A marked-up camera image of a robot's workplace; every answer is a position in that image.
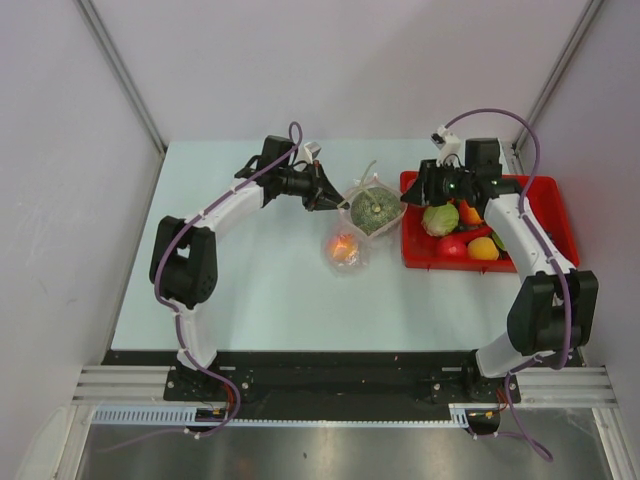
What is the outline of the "green toy melon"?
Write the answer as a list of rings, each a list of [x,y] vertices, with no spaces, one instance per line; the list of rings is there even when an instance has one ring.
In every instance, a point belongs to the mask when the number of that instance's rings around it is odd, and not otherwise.
[[[397,192],[383,184],[372,171],[375,164],[375,160],[368,164],[347,200],[352,224],[368,237],[394,226],[405,212]]]

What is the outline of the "orange-red toy peach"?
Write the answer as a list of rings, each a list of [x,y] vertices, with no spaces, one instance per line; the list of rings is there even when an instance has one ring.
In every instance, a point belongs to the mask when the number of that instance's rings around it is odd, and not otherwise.
[[[359,261],[359,241],[354,234],[331,236],[326,249],[328,258],[336,265],[355,265]]]

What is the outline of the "clear pink-dotted zip bag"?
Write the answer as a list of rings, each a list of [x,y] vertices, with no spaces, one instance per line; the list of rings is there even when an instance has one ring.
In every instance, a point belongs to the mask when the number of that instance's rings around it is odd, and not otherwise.
[[[345,200],[321,243],[324,261],[335,275],[364,270],[406,213],[401,193],[382,182],[376,172],[371,172],[372,167],[373,163],[344,192]]]

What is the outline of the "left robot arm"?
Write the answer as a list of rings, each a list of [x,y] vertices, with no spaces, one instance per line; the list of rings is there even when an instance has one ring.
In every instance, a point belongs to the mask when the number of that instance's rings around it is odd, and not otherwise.
[[[218,241],[280,195],[300,198],[309,212],[348,209],[318,159],[320,151],[315,142],[269,135],[219,199],[190,219],[166,216],[158,224],[149,277],[156,300],[172,312],[177,358],[191,369],[185,385],[199,399],[214,397],[221,387],[220,374],[209,368],[217,347],[196,313],[218,282]]]

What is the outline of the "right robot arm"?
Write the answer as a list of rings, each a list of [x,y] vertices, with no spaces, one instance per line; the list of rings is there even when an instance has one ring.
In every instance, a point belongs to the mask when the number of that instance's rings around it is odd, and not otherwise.
[[[565,367],[570,351],[589,340],[599,284],[550,240],[527,198],[530,186],[503,174],[498,139],[461,141],[446,128],[431,139],[438,156],[420,163],[402,201],[416,207],[467,201],[501,239],[521,281],[505,333],[478,349],[476,367],[461,376],[463,393],[484,401],[499,377],[535,364]]]

